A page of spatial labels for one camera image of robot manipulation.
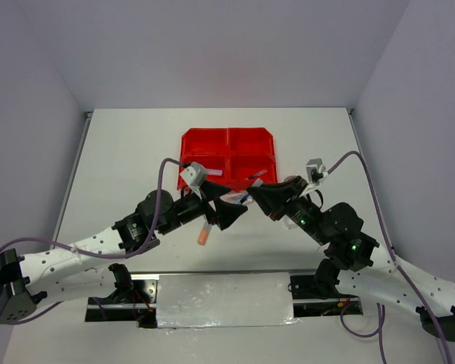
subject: white wall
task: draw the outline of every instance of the white wall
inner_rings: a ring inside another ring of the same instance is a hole
[[[397,251],[455,281],[455,0],[410,2],[355,123]]]
[[[354,106],[408,0],[19,0],[81,107]]]
[[[22,10],[0,0],[0,246],[52,236],[82,127]],[[10,333],[0,325],[0,362]]]

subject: white table surface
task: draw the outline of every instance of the white table surface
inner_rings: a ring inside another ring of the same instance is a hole
[[[275,139],[278,179],[305,175],[310,158],[330,167],[358,149],[345,108],[204,108],[95,110],[74,178],[58,240],[93,235],[130,214],[155,188],[158,166],[178,158],[191,127],[266,127]],[[178,192],[177,167],[168,165],[164,189]],[[363,230],[382,242],[363,169],[349,158],[322,187],[325,206],[345,201],[365,220]],[[212,229],[196,243],[202,221],[160,236],[152,252],[129,259],[130,271],[211,271],[316,268],[322,250],[301,231],[285,230],[252,204],[232,227]],[[344,331],[337,317],[304,318],[270,328],[140,330],[131,322],[84,323],[86,300],[63,303],[28,325],[14,328],[6,363],[142,362],[252,363],[380,362],[377,340]],[[347,318],[355,329],[375,327],[374,304]],[[415,320],[389,313],[384,343],[389,363],[440,363],[435,339]]]

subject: cable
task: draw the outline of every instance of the cable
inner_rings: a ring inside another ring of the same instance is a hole
[[[133,292],[133,317],[135,318],[135,321],[138,321],[138,317],[137,317],[137,311],[135,311],[135,291]]]
[[[320,206],[318,208],[321,209],[322,206],[324,205],[324,195],[322,195],[322,192],[320,190],[315,190],[313,192],[317,193],[317,195],[320,199]]]
[[[349,303],[348,305],[346,305],[344,308],[342,308],[342,311],[340,311],[340,323],[342,324],[342,326],[347,330],[349,331],[352,335],[354,336],[357,336],[357,337],[362,337],[362,338],[368,338],[368,337],[373,337],[375,335],[377,335],[379,332],[381,332],[381,328],[382,328],[382,325],[384,325],[384,321],[386,320],[386,307],[384,307],[384,305],[382,306],[381,308],[381,322],[379,323],[379,327],[376,328],[376,330],[374,332],[372,332],[371,334],[360,334],[358,332],[355,332],[354,330],[352,330],[351,328],[349,328],[347,326],[347,324],[345,323],[344,321],[344,315],[347,311],[347,309],[349,309],[349,307],[351,306],[354,306],[355,304],[357,303],[357,301],[354,301],[352,303]]]
[[[106,317],[106,311],[101,302],[99,302],[98,297],[92,297],[93,301],[96,302],[96,305],[99,307],[99,311],[101,312],[101,316],[103,317],[103,321],[108,321],[108,318]]]
[[[145,304],[146,308],[150,311],[150,312],[153,312],[153,308],[150,307],[150,305],[143,299],[142,295],[140,294],[140,292],[138,292],[138,290],[135,290],[135,293],[137,294],[137,296],[142,300],[142,302]]]
[[[366,161],[364,158],[361,156],[361,154],[355,150],[347,152],[340,158],[329,170],[328,173],[331,174],[334,172],[337,167],[339,167],[343,161],[346,160],[347,157],[355,155],[361,162],[362,167],[364,168],[364,172],[366,173],[366,178],[369,184],[369,189],[371,191],[371,196],[374,201],[374,206],[376,210],[376,215],[378,216],[378,221],[379,225],[381,226],[381,231],[382,231],[382,236],[384,239],[384,244],[388,248],[389,255],[393,262],[397,262],[396,255],[394,254],[393,247],[391,243],[389,242],[389,236],[386,232],[386,229],[384,228],[384,222],[382,220],[382,213],[381,213],[381,207],[379,206],[379,202],[376,199],[376,194],[375,194],[375,189],[374,189],[374,184],[372,183],[371,176],[369,175],[369,170],[366,164]],[[428,312],[428,315],[430,316],[431,320],[433,321],[433,325],[435,325],[435,329],[438,333],[439,338],[441,339],[441,344],[443,345],[444,351],[445,351],[445,356],[447,357],[447,364],[453,364],[452,356],[450,354],[450,348],[448,346],[447,339],[445,338],[445,335],[443,333],[443,330],[441,329],[440,323],[438,322],[435,314],[431,310],[430,305],[422,295],[422,293],[419,291],[418,287],[414,284],[413,280],[409,277],[409,275],[404,271],[403,267],[397,264],[397,270],[402,274],[406,282],[411,286],[411,288],[415,291],[416,295],[418,298],[422,301],[423,306],[426,308],[426,311]],[[383,357],[383,352],[381,352],[381,357],[383,358],[383,361],[385,361],[385,358]]]
[[[386,354],[384,354],[384,346],[382,342],[382,327],[384,326],[384,319],[386,317],[386,308],[384,305],[381,305],[378,303],[378,341],[379,341],[379,352],[381,353],[381,360],[383,364],[388,364],[388,361],[386,360]]]
[[[165,169],[165,165],[167,164],[167,162],[170,162],[170,163],[174,163],[176,165],[180,165],[180,166],[185,166],[184,163],[181,163],[179,161],[176,161],[175,159],[172,159],[172,158],[165,158],[162,163],[160,164],[160,169],[158,171],[158,183],[157,183],[157,198],[156,198],[156,201],[155,201],[155,211],[154,211],[154,214],[153,214],[153,220],[152,220],[152,226],[150,227],[150,230],[149,230],[149,233],[148,233],[148,236],[146,237],[145,241],[143,242],[142,246],[135,250],[134,252],[131,252],[131,253],[128,253],[128,254],[98,254],[98,253],[92,253],[92,252],[88,252],[87,250],[83,250],[83,249],[77,249],[75,250],[75,252],[78,252],[79,254],[83,254],[85,256],[92,256],[94,258],[100,258],[100,259],[128,259],[128,258],[131,258],[133,256],[138,256],[139,254],[142,254],[144,253],[147,249],[148,249],[148,246],[150,244],[150,241],[152,239],[152,236],[153,236],[153,233],[154,233],[154,230],[157,226],[157,221],[158,221],[158,216],[160,215],[160,198],[161,198],[161,194],[162,194],[162,179],[163,179],[163,174],[164,174],[164,169]],[[18,238],[18,239],[14,239],[12,241],[9,241],[8,243],[4,244],[1,248],[0,248],[0,253],[2,251],[4,251],[5,249],[7,249],[9,246],[12,246],[16,243],[22,243],[22,242],[36,242],[36,243],[44,243],[44,244],[47,244],[47,245],[53,245],[53,246],[56,246],[58,248],[62,248],[62,249],[65,249],[65,250],[69,250],[71,251],[73,249],[73,247],[71,246],[68,246],[66,244],[63,244],[63,243],[59,243],[57,241],[54,241],[54,240],[49,240],[49,239],[42,239],[40,237],[21,237],[21,238]],[[40,314],[34,316],[34,317],[31,317],[31,318],[26,318],[20,322],[17,322],[16,325],[19,325],[19,324],[22,324],[22,323],[27,323],[27,322],[30,322],[34,319],[37,319],[43,315],[45,315],[47,312],[49,312],[51,309],[54,309],[56,306],[58,305],[58,303],[50,306],[49,308],[45,309],[44,311],[42,311]]]

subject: red plastic bin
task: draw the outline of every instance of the red plastic bin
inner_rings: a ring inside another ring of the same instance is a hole
[[[264,127],[193,128],[182,136],[181,162],[198,162],[222,176],[207,177],[232,190],[245,190],[255,179],[247,178],[266,170],[260,178],[278,182],[273,136]],[[179,176],[177,188],[185,186]]]

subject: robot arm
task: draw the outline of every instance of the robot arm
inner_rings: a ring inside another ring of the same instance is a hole
[[[322,260],[315,273],[321,295],[357,295],[397,307],[419,318],[428,333],[438,336],[422,301],[398,268],[401,267],[437,316],[447,340],[455,341],[455,283],[390,254],[385,246],[362,232],[364,221],[347,203],[322,211],[308,194],[328,176],[322,160],[309,161],[307,174],[308,181],[297,176],[282,184],[248,187],[247,192],[271,220],[289,218],[320,246],[327,245],[324,253],[328,258]]]
[[[247,211],[246,206],[224,202],[220,197],[229,187],[206,180],[206,169],[191,163],[181,172],[192,193],[174,201],[161,190],[161,205],[155,229],[167,234],[181,225],[204,216],[221,230],[229,228]],[[112,227],[76,243],[69,249],[52,249],[18,256],[15,249],[0,254],[0,324],[13,325],[38,308],[80,297],[120,297],[133,288],[128,271],[118,264],[125,254],[147,252],[160,244],[155,234],[146,242],[155,212],[157,190],[138,204],[133,214]],[[215,210],[209,204],[214,203]],[[87,256],[79,251],[95,253]],[[106,260],[101,256],[115,255]]]

